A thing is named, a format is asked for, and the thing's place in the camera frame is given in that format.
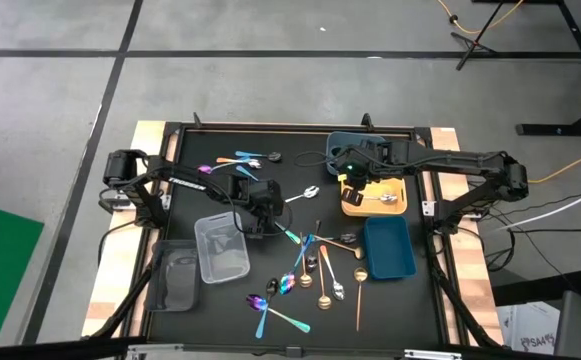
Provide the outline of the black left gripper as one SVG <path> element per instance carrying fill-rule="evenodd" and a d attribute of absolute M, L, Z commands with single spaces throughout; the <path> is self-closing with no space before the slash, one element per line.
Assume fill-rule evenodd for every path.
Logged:
<path fill-rule="evenodd" d="M 250 182 L 246 187 L 247 200 L 242 206 L 251 215 L 259 218 L 277 217 L 283 214 L 284 200 L 281 197 L 280 185 L 271 179 Z M 273 218 L 265 221 L 265 236 L 276 235 L 276 227 Z M 262 238 L 263 227 L 260 220 L 252 223 L 249 228 L 250 238 Z"/>

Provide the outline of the silver spoon with gold handle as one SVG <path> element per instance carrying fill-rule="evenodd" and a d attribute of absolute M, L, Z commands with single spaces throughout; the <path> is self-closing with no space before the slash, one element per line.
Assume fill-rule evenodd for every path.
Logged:
<path fill-rule="evenodd" d="M 321 255 L 323 256 L 323 259 L 326 263 L 326 266 L 329 270 L 329 273 L 330 273 L 330 276 L 332 279 L 332 293 L 333 293 L 336 300 L 343 301 L 345 299 L 345 289 L 344 289 L 343 285 L 341 283 L 339 283 L 336 279 L 336 276 L 335 276 L 334 271 L 333 271 L 333 267 L 331 265 L 331 261 L 330 261 L 327 247 L 325 245 L 321 245 L 319 250 L 320 250 Z"/>

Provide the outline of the yellow plastic bin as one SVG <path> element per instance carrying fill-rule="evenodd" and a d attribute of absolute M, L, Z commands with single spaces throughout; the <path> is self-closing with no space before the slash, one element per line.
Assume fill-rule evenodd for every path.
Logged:
<path fill-rule="evenodd" d="M 403 179 L 390 178 L 379 182 L 368 183 L 363 195 L 379 196 L 381 194 L 395 194 L 399 201 L 395 204 L 381 204 L 377 201 L 361 202 L 354 206 L 341 201 L 341 209 L 344 214 L 352 217 L 392 216 L 406 212 L 408 206 L 406 182 Z"/>

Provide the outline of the clear plastic bin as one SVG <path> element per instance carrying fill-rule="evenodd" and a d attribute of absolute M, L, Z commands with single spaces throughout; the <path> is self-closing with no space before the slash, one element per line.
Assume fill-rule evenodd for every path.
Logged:
<path fill-rule="evenodd" d="M 197 220 L 194 233 L 201 278 L 219 284 L 245 277 L 250 261 L 239 214 L 225 212 Z"/>

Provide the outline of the grey-blue plastic bin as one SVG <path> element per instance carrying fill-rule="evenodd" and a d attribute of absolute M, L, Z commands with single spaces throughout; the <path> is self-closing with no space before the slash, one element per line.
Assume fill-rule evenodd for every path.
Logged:
<path fill-rule="evenodd" d="M 326 140 L 328 158 L 334 158 L 339 150 L 348 145 L 360 145 L 363 141 L 383 142 L 385 138 L 377 135 L 367 135 L 351 132 L 332 132 Z"/>

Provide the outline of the blue plastic bin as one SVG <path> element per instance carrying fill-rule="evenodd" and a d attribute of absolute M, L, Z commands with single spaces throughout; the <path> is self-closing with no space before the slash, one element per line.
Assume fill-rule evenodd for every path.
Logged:
<path fill-rule="evenodd" d="M 364 243 L 373 279 L 397 280 L 417 273 L 408 222 L 404 217 L 369 217 L 364 225 Z"/>

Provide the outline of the smoked dark plastic bin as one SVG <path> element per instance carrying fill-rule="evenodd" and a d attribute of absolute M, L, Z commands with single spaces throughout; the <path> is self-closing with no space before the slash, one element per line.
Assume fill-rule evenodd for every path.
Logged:
<path fill-rule="evenodd" d="M 153 250 L 153 274 L 144 302 L 149 312 L 186 312 L 199 298 L 200 269 L 194 240 L 161 240 Z"/>

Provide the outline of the wooden table side board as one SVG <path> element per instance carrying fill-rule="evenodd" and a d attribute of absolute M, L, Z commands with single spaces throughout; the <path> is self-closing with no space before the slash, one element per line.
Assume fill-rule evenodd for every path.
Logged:
<path fill-rule="evenodd" d="M 459 150 L 459 143 L 454 128 L 431 128 L 432 147 L 441 150 Z M 439 173 L 437 175 L 441 197 L 444 200 L 455 200 L 469 190 L 467 177 L 457 174 Z M 458 292 L 476 321 L 486 333 L 497 343 L 503 344 L 503 335 L 499 325 L 494 296 L 491 289 L 490 277 L 486 267 L 484 246 L 477 237 L 477 224 L 471 219 L 464 219 L 459 223 L 461 229 L 449 237 L 449 249 L 452 250 L 454 265 L 451 266 L 456 274 Z M 451 303 L 444 295 L 446 303 L 446 319 L 454 315 Z M 451 343 L 458 344 L 459 320 L 450 320 Z"/>
<path fill-rule="evenodd" d="M 149 155 L 159 154 L 165 124 L 165 121 L 139 121 L 129 148 L 142 150 Z M 82 336 L 92 335 L 99 330 L 128 294 L 141 234 L 141 228 L 128 225 L 107 236 Z"/>

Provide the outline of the black tripod stand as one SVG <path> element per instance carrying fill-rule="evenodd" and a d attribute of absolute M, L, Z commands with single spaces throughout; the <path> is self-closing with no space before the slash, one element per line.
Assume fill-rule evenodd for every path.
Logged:
<path fill-rule="evenodd" d="M 496 50 L 485 46 L 481 43 L 481 38 L 484 36 L 484 34 L 488 31 L 488 29 L 490 28 L 490 26 L 492 25 L 492 23 L 494 22 L 496 16 L 498 15 L 501 7 L 503 5 L 503 2 L 500 1 L 499 4 L 497 5 L 497 7 L 495 8 L 495 10 L 493 11 L 493 13 L 490 15 L 489 19 L 486 21 L 486 23 L 484 24 L 484 26 L 475 34 L 474 38 L 469 38 L 467 36 L 461 35 L 459 33 L 456 32 L 451 32 L 450 35 L 455 39 L 455 40 L 461 40 L 464 42 L 465 46 L 466 46 L 466 50 L 463 53 L 461 59 L 459 60 L 459 62 L 457 63 L 455 69 L 457 71 L 461 71 L 463 69 L 463 67 L 465 66 L 466 62 L 470 59 L 470 57 L 472 55 L 495 55 L 497 53 Z"/>

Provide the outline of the white cardboard box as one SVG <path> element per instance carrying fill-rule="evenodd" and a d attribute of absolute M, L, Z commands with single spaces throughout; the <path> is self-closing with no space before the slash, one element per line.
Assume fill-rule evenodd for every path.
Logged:
<path fill-rule="evenodd" d="M 496 308 L 504 344 L 514 351 L 552 355 L 560 311 L 545 302 Z"/>

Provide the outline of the black aluminium table frame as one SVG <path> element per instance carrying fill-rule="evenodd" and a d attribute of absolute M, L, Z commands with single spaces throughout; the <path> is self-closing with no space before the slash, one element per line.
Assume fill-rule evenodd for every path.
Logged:
<path fill-rule="evenodd" d="M 282 199 L 301 194 L 309 186 L 318 186 L 318 195 L 286 203 L 283 215 L 275 221 L 302 236 L 313 234 L 315 222 L 321 221 L 318 236 L 335 237 L 344 232 L 362 232 L 365 220 L 349 217 L 341 209 L 341 187 L 328 174 L 327 137 L 329 125 L 293 125 L 263 123 L 167 123 L 163 142 L 157 154 L 176 164 L 197 169 L 200 165 L 218 165 L 219 157 L 240 159 L 236 151 L 252 153 L 279 152 L 282 161 L 264 158 L 261 169 L 234 164 L 208 174 L 224 185 L 226 176 L 243 175 L 235 167 L 243 166 L 259 181 L 272 179 L 281 188 Z M 377 134 L 390 141 L 415 141 L 432 148 L 431 131 L 412 127 L 380 127 Z M 94 334 L 90 342 L 108 344 L 108 354 L 123 356 L 149 346 L 169 347 L 177 351 L 244 352 L 283 355 L 287 346 L 301 346 L 305 355 L 343 354 L 404 357 L 406 349 L 461 353 L 463 360 L 487 359 L 500 353 L 500 346 L 479 325 L 458 292 L 458 282 L 449 243 L 445 256 L 439 257 L 433 244 L 435 231 L 422 213 L 423 201 L 444 200 L 440 195 L 437 172 L 421 172 L 406 177 L 408 206 L 402 215 L 409 227 L 417 273 L 397 280 L 376 280 L 369 273 L 364 237 L 353 247 L 361 247 L 365 257 L 357 260 L 350 251 L 317 241 L 321 256 L 326 295 L 331 308 L 321 310 L 318 265 L 312 273 L 312 285 L 300 286 L 302 266 L 295 273 L 295 286 L 286 295 L 279 290 L 269 307 L 308 324 L 304 333 L 277 315 L 267 311 L 264 335 L 255 337 L 262 312 L 250 308 L 249 294 L 265 299 L 266 285 L 272 278 L 279 281 L 292 270 L 301 244 L 282 233 L 262 239 L 244 235 L 250 261 L 249 273 L 240 279 L 206 284 L 200 275 L 197 305 L 186 312 L 149 312 L 144 302 L 153 274 L 153 250 L 161 240 L 194 240 L 197 220 L 225 212 L 239 214 L 241 226 L 247 230 L 256 218 L 238 207 L 221 204 L 204 193 L 168 182 L 150 182 L 148 192 L 160 197 L 170 195 L 167 223 L 159 229 L 140 227 L 135 223 L 136 211 L 116 215 L 122 228 L 134 225 L 142 229 L 139 252 L 134 265 L 131 287 L 121 305 Z M 334 274 L 345 289 L 345 299 L 336 300 L 332 279 L 320 246 L 327 247 Z M 368 278 L 363 283 L 360 331 L 355 329 L 358 284 L 356 268 L 365 268 Z M 450 320 L 446 319 L 444 295 L 454 309 L 450 320 L 459 320 L 458 344 L 451 343 Z"/>

